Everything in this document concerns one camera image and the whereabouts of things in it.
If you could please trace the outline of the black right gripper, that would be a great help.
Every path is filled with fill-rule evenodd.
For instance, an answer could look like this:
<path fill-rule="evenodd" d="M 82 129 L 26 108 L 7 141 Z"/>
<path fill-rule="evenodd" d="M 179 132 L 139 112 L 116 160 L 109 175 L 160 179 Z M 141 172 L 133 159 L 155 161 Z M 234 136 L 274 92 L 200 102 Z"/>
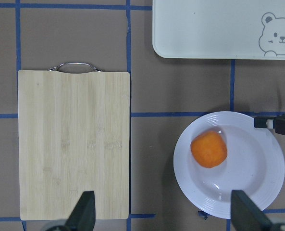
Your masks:
<path fill-rule="evenodd" d="M 277 134 L 285 135 L 285 115 L 256 116 L 254 117 L 255 128 L 274 128 Z"/>

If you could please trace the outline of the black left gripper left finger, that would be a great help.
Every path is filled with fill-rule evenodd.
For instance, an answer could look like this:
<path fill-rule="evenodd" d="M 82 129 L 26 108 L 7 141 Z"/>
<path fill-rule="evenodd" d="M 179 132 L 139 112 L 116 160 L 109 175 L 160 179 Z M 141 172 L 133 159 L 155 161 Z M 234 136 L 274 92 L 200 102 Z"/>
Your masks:
<path fill-rule="evenodd" d="M 70 231 L 92 231 L 96 222 L 95 193 L 82 193 L 65 226 Z"/>

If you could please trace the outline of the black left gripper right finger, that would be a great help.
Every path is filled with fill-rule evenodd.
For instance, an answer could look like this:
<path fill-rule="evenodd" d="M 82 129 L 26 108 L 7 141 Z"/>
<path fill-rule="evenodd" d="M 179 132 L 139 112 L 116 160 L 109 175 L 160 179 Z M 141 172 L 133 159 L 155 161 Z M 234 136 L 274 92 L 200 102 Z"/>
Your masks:
<path fill-rule="evenodd" d="M 269 231 L 273 225 L 243 190 L 232 190 L 230 214 L 236 231 Z"/>

